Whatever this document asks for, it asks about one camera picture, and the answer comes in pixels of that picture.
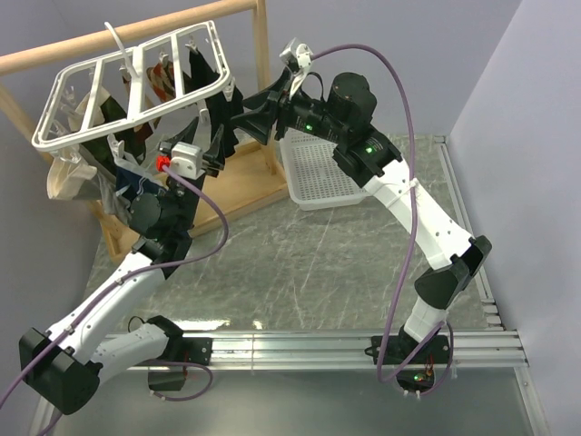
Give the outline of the navy blue white-trimmed underwear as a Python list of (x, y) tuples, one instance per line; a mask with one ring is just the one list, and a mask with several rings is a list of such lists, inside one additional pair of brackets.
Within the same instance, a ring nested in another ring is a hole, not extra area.
[(116, 166), (115, 195), (118, 198), (132, 202), (144, 193), (167, 192), (167, 188), (141, 167), (131, 154), (116, 154), (113, 161)]

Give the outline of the white plastic clip hanger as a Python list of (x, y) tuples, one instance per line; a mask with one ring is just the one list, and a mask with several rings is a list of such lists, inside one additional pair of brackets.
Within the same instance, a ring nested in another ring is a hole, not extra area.
[[(179, 42), (182, 37), (191, 35), (196, 31), (203, 31), (207, 34), (219, 77), (215, 82), (198, 90), (187, 91), (182, 74)], [(113, 38), (118, 45), (117, 51), (69, 65), (56, 75), (42, 115), (32, 134), (31, 144), (37, 151), (44, 153), (56, 152), (68, 146), (82, 144), (95, 138), (124, 131), (130, 127), (135, 127), (183, 109), (186, 106), (204, 101), (219, 92), (225, 91), (232, 84), (231, 70), (222, 50), (217, 28), (212, 20), (173, 30), (130, 48), (124, 47), (117, 35)], [(171, 47), (176, 96), (167, 103), (148, 108), (145, 103), (145, 56), (149, 51), (163, 45)], [(95, 121), (98, 107), (97, 100), (99, 91), (103, 89), (104, 68), (115, 61), (123, 61), (131, 76), (131, 91), (128, 96), (126, 115), (117, 121), (97, 124)], [(81, 124), (78, 129), (69, 134), (62, 136), (53, 134), (51, 128), (53, 127), (57, 110), (61, 108), (66, 82), (73, 74), (81, 72), (88, 73), (92, 78), (85, 111), (77, 116)]]

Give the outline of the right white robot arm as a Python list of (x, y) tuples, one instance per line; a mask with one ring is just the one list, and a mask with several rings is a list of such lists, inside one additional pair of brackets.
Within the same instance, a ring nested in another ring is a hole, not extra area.
[(489, 255), (490, 240), (461, 228), (412, 176), (396, 145), (373, 126), (377, 99), (363, 75), (336, 75), (328, 97), (317, 100), (295, 89), (291, 72), (284, 71), (243, 105), (245, 112), (231, 121), (262, 144), (290, 129), (333, 143), (339, 169), (392, 213), (412, 246), (423, 252), (428, 269), (414, 282), (417, 300), (398, 336), (388, 342), (407, 361), (422, 362), (449, 306)]

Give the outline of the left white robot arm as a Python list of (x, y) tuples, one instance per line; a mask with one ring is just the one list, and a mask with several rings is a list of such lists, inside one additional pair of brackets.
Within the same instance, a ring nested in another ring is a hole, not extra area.
[(130, 199), (129, 226), (139, 239), (83, 303), (44, 331), (28, 330), (18, 343), (17, 380), (63, 415), (79, 411), (102, 384), (137, 363), (186, 363), (182, 329), (162, 316), (114, 340), (105, 337), (136, 303), (194, 261), (188, 254), (189, 231), (198, 203), (217, 206), (202, 192), (203, 180), (217, 176), (225, 165), (224, 128), (219, 126), (204, 147), (193, 141), (197, 128), (191, 122), (159, 144), (156, 167), (165, 174), (164, 183), (126, 159), (121, 143), (109, 141), (121, 193)]

